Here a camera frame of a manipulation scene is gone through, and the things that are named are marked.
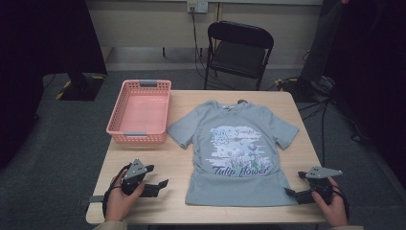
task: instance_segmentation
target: hand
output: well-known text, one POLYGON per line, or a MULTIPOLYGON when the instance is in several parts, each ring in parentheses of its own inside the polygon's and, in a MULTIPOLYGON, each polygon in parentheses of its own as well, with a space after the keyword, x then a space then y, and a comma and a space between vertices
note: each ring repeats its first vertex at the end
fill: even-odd
MULTIPOLYGON (((329 177, 328 180, 333 186, 338 187, 337 183, 331 177, 329 177)), ((314 201, 316 202, 317 205, 319 205, 320 209, 325 215, 327 222, 332 227, 349 225, 343 198, 333 193, 331 204, 327 205, 317 192, 312 192, 311 195, 313 196, 314 201)))
POLYGON ((143 193, 145 184, 141 183, 131 195, 126 195, 121 189, 123 177, 126 171, 123 171, 114 184, 114 187, 120 186, 120 188, 113 189, 110 192, 110 196, 107 201, 107 209, 105 212, 105 221, 123 221, 127 216, 137 198, 143 193))

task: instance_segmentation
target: chair seat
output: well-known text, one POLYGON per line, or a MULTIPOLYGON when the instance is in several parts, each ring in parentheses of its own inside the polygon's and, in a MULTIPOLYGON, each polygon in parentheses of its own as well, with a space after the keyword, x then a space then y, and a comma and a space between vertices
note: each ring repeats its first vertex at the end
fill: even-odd
POLYGON ((215 50, 211 67, 251 79, 260 78, 265 50, 263 48, 221 41, 215 50))

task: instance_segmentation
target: chair backrest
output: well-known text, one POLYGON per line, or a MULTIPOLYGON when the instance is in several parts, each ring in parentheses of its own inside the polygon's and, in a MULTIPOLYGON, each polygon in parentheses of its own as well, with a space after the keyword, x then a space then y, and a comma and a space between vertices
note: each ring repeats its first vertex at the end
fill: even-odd
POLYGON ((265 49, 272 49, 274 46, 274 38, 264 29, 230 21, 212 23, 208 29, 208 36, 210 43, 214 38, 265 49))

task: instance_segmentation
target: t-shirt sleeve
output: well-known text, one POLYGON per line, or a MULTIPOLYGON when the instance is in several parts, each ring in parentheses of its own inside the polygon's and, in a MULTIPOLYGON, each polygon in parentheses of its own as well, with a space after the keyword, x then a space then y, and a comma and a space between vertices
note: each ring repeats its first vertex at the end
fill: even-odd
POLYGON ((167 128, 168 135, 183 149, 192 142, 199 120, 197 114, 196 109, 194 109, 167 128))
POLYGON ((268 108, 264 108, 263 117, 265 123, 271 129, 272 137, 274 137, 283 150, 286 149, 295 139, 299 128, 276 116, 268 108))

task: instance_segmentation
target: light blue t-shirt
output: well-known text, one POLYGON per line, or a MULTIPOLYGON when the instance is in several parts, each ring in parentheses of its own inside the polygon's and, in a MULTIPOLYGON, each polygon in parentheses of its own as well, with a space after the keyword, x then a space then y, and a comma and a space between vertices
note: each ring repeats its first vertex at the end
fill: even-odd
POLYGON ((194 172, 187 204, 280 206, 297 204, 280 167, 276 144, 287 148, 298 132, 267 107, 203 103, 168 127, 182 148, 193 144, 194 172))

